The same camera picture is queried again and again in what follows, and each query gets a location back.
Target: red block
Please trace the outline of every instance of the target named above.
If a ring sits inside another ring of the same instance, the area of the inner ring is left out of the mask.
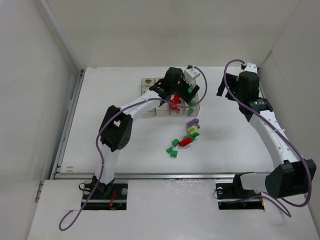
[[[193,140],[191,137],[187,137],[186,139],[183,139],[181,142],[179,142],[180,147],[187,146],[188,144],[192,143]]]

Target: purple star-shaped block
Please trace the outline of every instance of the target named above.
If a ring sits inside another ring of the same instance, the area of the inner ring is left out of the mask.
[[[200,125],[198,123],[199,123],[199,119],[198,118],[194,118],[191,121],[187,122],[186,128],[188,129],[188,128],[192,127],[192,126],[196,126],[199,129]]]

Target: green object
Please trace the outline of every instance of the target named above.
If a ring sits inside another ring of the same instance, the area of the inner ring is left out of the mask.
[[[193,90],[193,87],[192,87],[192,86],[190,86],[190,87],[189,87],[189,89],[188,89],[188,93],[191,93],[191,92],[192,92],[192,90]]]
[[[189,105],[191,105],[191,106],[193,106],[193,105],[195,105],[195,104],[196,104],[196,101],[193,100],[193,99],[189,102]]]
[[[176,151],[176,150],[172,150],[171,152],[170,152],[170,156],[171,157],[177,157],[177,155],[178,155],[178,151]]]
[[[200,135],[200,133],[198,133],[198,132],[194,132],[194,133],[193,133],[193,134],[191,134],[190,136],[195,138],[196,136],[199,136],[199,135]]]
[[[190,116],[194,112],[194,108],[190,107],[187,111],[188,116]]]
[[[183,139],[187,139],[187,138],[192,138],[192,140],[195,140],[196,137],[192,136],[192,135],[187,135],[187,136],[184,136]]]
[[[175,139],[172,141],[172,146],[176,147],[179,144],[179,140]]]
[[[169,154],[169,153],[171,153],[171,151],[172,151],[172,147],[170,147],[170,148],[168,148],[167,150],[166,150],[166,152]]]

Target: wall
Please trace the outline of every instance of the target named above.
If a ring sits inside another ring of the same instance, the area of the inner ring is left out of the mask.
[[[47,0],[82,67],[266,59],[300,0]]]
[[[309,208],[320,232],[320,1],[301,0],[260,70],[289,139],[317,166]]]
[[[33,0],[0,0],[0,73],[0,239],[22,240],[72,78]]]

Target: white table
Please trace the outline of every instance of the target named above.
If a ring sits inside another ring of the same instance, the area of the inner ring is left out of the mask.
[[[100,161],[95,138],[109,106],[122,106],[140,96],[142,78],[164,76],[169,67],[89,67],[86,69],[65,153],[62,174],[92,174]],[[238,105],[216,96],[223,67],[201,67],[208,92],[200,104],[200,136],[171,158],[171,141],[187,134],[190,117],[141,118],[134,122],[131,140],[120,152],[117,173],[239,173],[270,172],[273,165],[259,135],[238,110]],[[241,70],[230,67],[229,73]],[[199,97],[204,92],[197,79]]]
[[[319,239],[308,207],[288,206],[292,218],[267,200],[265,210],[219,210],[211,179],[130,180],[127,210],[86,210],[69,230],[60,232],[61,218],[80,208],[81,182],[44,182],[28,240]],[[303,196],[289,199],[299,203]]]

